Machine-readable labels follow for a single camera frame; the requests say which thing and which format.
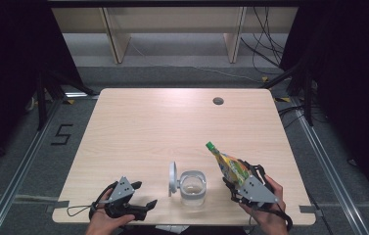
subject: gray carpet floor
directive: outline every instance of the gray carpet floor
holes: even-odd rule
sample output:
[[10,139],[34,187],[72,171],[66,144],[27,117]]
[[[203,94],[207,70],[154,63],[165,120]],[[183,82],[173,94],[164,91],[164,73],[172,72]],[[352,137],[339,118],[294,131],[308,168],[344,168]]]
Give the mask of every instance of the gray carpet floor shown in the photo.
[[[206,71],[196,68],[141,67],[141,68],[78,68],[85,85],[97,91],[106,87],[214,87],[258,88],[263,74],[253,68],[217,68]],[[263,69],[280,72],[276,69]],[[271,89],[274,97],[287,97],[289,80]],[[67,91],[76,91],[65,87]],[[86,224],[57,224],[52,220],[50,207],[58,200],[76,150],[93,112],[96,100],[76,99],[72,105],[62,104],[46,133],[41,149],[23,181],[1,228],[0,234],[82,234]],[[278,110],[291,107],[291,103],[276,102]],[[314,128],[336,170],[345,183],[354,202],[369,225],[369,183],[357,167],[348,164],[350,158],[341,139],[314,104]],[[295,112],[282,118],[286,134],[300,169],[304,185],[318,206],[334,234],[353,234],[346,215],[337,200],[314,150],[303,132]],[[0,195],[6,190],[20,161],[36,133],[38,115],[34,109],[22,117],[9,142],[4,146],[6,155],[0,157]],[[64,141],[56,137],[61,124],[72,124],[61,133],[70,134],[67,145],[52,145]],[[253,234],[261,234],[256,229]],[[311,226],[294,226],[291,234],[329,234],[322,217]]]

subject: metal rail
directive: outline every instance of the metal rail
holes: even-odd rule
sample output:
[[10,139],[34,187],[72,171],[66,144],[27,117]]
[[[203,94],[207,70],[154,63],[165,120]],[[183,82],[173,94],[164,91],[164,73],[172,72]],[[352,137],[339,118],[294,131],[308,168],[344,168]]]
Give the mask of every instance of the metal rail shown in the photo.
[[33,140],[31,141],[30,146],[28,147],[28,150],[26,151],[19,165],[19,168],[17,169],[10,184],[8,185],[7,189],[5,190],[4,194],[0,199],[0,227],[5,219],[5,216],[10,210],[10,207],[16,197],[16,194],[18,193],[25,179],[26,174],[30,169],[31,164],[34,161],[38,150],[41,147],[41,143],[43,141],[45,134],[47,133],[50,122],[53,119],[53,116],[55,115],[57,109],[60,107],[61,104],[62,102],[60,100],[55,100],[53,102],[48,112],[49,118],[45,122],[43,128],[38,130],[37,133],[35,134]]
[[[297,97],[292,97],[291,100],[293,105],[300,105],[300,101]],[[314,128],[307,124],[306,119],[303,117],[303,111],[297,111],[297,116],[300,119],[300,124],[305,131],[306,137],[308,138],[313,150],[315,151],[318,161],[321,163],[331,187],[333,188],[334,193],[336,194],[337,199],[339,200],[339,203],[346,214],[346,218],[348,219],[352,230],[355,234],[369,234],[369,228],[364,222],[360,210],[355,205],[352,197],[344,186],[343,181],[341,180],[329,156],[327,155],[327,152],[319,140]]]

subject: green bottle cap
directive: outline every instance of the green bottle cap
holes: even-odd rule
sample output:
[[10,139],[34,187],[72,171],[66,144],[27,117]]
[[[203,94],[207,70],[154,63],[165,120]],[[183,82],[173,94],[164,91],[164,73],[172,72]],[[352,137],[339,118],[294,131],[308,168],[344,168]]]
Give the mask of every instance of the green bottle cap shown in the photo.
[[214,145],[211,142],[206,143],[206,146],[209,150],[215,149]]

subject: wrist strap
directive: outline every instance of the wrist strap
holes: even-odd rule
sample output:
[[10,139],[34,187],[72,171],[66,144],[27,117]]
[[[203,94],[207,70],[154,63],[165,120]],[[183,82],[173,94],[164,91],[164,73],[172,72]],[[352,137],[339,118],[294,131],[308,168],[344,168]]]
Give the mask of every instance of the wrist strap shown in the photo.
[[89,220],[92,219],[93,214],[95,214],[96,210],[98,209],[99,202],[101,201],[104,194],[111,188],[114,189],[116,186],[117,186],[117,181],[113,184],[108,185],[108,187],[104,191],[102,191],[102,193],[99,195],[98,199],[96,199],[96,201],[92,203],[90,207],[90,211],[89,211]]
[[287,230],[288,232],[291,230],[292,228],[292,225],[293,225],[293,222],[292,222],[292,219],[283,211],[276,211],[276,210],[270,210],[270,209],[264,209],[264,208],[258,208],[256,209],[257,211],[260,211],[260,212],[270,212],[270,213],[273,213],[273,214],[276,214],[278,215],[279,217],[283,218],[284,220],[287,221]]

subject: cable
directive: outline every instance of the cable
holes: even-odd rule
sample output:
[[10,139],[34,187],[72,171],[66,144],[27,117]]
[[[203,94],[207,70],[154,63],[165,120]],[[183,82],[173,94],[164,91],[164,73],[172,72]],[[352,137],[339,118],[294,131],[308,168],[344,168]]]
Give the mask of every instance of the cable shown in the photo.
[[257,212],[268,212],[268,213],[273,213],[279,217],[281,217],[282,219],[284,219],[285,221],[287,221],[287,231],[289,232],[292,228],[292,226],[294,225],[292,222],[292,219],[289,215],[287,215],[281,208],[281,206],[279,206],[279,204],[276,204],[278,206],[279,210],[274,210],[274,209],[266,209],[266,208],[255,208],[254,206],[252,207],[252,211],[250,213],[250,220],[249,222],[251,222],[251,219],[253,217],[254,211]]
[[306,191],[306,194],[308,195],[309,199],[311,200],[311,203],[315,206],[315,208],[318,210],[318,211],[321,211],[321,214],[322,214],[322,220],[324,221],[325,223],[325,226],[327,227],[328,229],[328,232],[333,235],[333,231],[331,230],[331,227],[330,227],[330,224],[328,224],[327,222],[327,219],[325,218],[325,215],[324,215],[324,212],[322,211],[322,209],[319,208],[318,204],[316,203],[315,199],[312,197],[312,195],[309,193],[308,189],[305,188],[305,191]]
[[287,129],[292,123],[294,123],[296,120],[298,120],[298,119],[300,119],[302,117],[303,117],[303,115],[300,115],[300,116],[296,117],[291,122],[289,122],[286,126],[284,126],[284,129]]
[[[141,56],[143,56],[145,59],[147,59],[147,56],[144,53],[142,53],[140,50],[138,50],[138,48],[136,48],[135,45],[132,42],[129,42],[129,44],[135,49],[135,51],[137,51]],[[172,66],[172,65],[155,65],[155,64],[152,64],[150,62],[147,62],[147,63],[151,66],[154,66],[154,67],[173,67],[173,68],[177,68],[176,66]],[[203,69],[203,68],[200,68],[200,67],[190,67],[190,68],[193,68],[193,69],[196,69],[196,70],[199,70],[199,71],[217,72],[217,73],[227,75],[227,76],[231,76],[231,77],[244,78],[244,79],[248,79],[248,80],[251,80],[251,81],[254,81],[254,82],[257,82],[257,83],[263,83],[263,81],[260,81],[260,80],[257,80],[257,79],[254,79],[254,78],[251,78],[251,77],[248,77],[248,76],[229,74],[229,73],[219,71],[219,70],[209,70],[209,69]]]
[[[263,24],[262,23],[262,21],[261,21],[261,19],[260,19],[260,17],[258,16],[258,14],[257,14],[257,11],[256,11],[256,9],[255,9],[255,7],[254,7],[254,12],[255,12],[255,15],[256,15],[256,17],[257,17],[257,19],[258,19],[258,21],[259,21],[259,23],[260,23],[260,27],[261,27],[261,29],[262,29],[262,32],[261,32],[261,34],[260,34],[260,38],[259,39],[257,39],[256,37],[255,37],[255,35],[254,35],[254,39],[256,39],[256,41],[257,41],[257,43],[256,43],[256,45],[255,45],[255,47],[254,48],[252,48],[252,47],[250,47],[243,39],[242,39],[242,41],[254,52],[254,55],[255,54],[258,54],[260,57],[262,57],[263,59],[265,59],[266,61],[268,61],[268,62],[271,62],[271,60],[269,60],[268,58],[266,58],[266,57],[264,57],[262,54],[259,54],[258,52],[257,52],[257,47],[258,47],[258,45],[260,44],[261,46],[263,46],[264,48],[266,48],[266,49],[269,49],[269,50],[271,50],[272,51],[272,53],[273,53],[273,56],[275,57],[275,59],[276,59],[276,61],[277,61],[277,63],[274,63],[273,61],[271,62],[271,64],[272,65],[274,65],[275,67],[278,67],[279,68],[279,61],[281,60],[281,57],[280,57],[280,55],[278,54],[278,53],[281,53],[280,51],[278,51],[278,50],[276,50],[276,48],[275,48],[275,46],[273,45],[274,43],[275,44],[277,44],[272,38],[271,38],[271,36],[270,36],[270,29],[269,29],[269,20],[268,20],[268,15],[269,15],[269,8],[265,8],[265,23]],[[268,48],[268,47],[266,47],[266,46],[264,46],[261,42],[260,42],[260,40],[261,40],[261,37],[263,36],[263,34],[265,34],[266,35],[266,37],[268,38],[268,40],[269,40],[269,42],[270,42],[270,45],[271,45],[271,48]],[[259,71],[259,72],[261,72],[261,73],[264,73],[264,74],[275,74],[275,73],[269,73],[269,72],[264,72],[264,71],[261,71],[261,70],[259,70],[257,67],[256,67],[256,65],[255,65],[255,63],[254,63],[254,56],[253,56],[253,58],[252,58],[252,62],[253,62],[253,65],[254,65],[254,68],[257,70],[257,71]]]
[[255,229],[255,225],[252,224],[252,218],[253,218],[253,216],[250,214],[250,217],[249,217],[249,226],[252,229],[249,231],[249,234],[252,234],[254,232],[254,229]]
[[96,201],[92,203],[92,205],[89,207],[90,208],[89,219],[92,219],[92,216],[98,209],[97,207],[101,203],[102,197],[105,195],[105,193],[108,192],[108,190],[110,189],[115,189],[116,186],[117,186],[117,181],[115,183],[108,185],[108,187],[106,187],[105,190],[102,191],[102,193],[99,195]]
[[285,114],[287,114],[288,112],[294,111],[294,110],[301,110],[301,109],[303,109],[303,107],[304,107],[304,105],[300,105],[300,106],[294,106],[294,107],[289,107],[287,109],[280,110],[280,111],[278,111],[279,117],[281,118],[281,120],[283,120]]
[[[73,217],[73,216],[76,216],[76,215],[78,215],[79,213],[81,213],[81,212],[83,212],[83,211],[85,211],[85,210],[89,209],[90,207],[91,207],[91,206],[74,206],[74,207],[69,207],[69,208],[67,208],[67,209],[66,209],[66,212],[68,213],[68,216]],[[82,209],[82,210],[80,210],[80,211],[78,211],[78,212],[76,212],[76,213],[69,213],[69,210],[71,210],[71,209],[75,209],[75,208],[84,208],[84,209]]]
[[258,54],[261,58],[263,58],[264,60],[266,60],[267,62],[269,62],[270,64],[272,64],[275,67],[278,67],[279,65],[276,64],[275,62],[273,62],[272,60],[270,60],[269,58],[267,58],[265,55],[261,54],[260,52],[256,51],[253,47],[251,47],[244,39],[243,37],[240,38],[242,40],[243,43],[245,43],[245,45],[251,49],[253,52],[255,52],[256,54]]

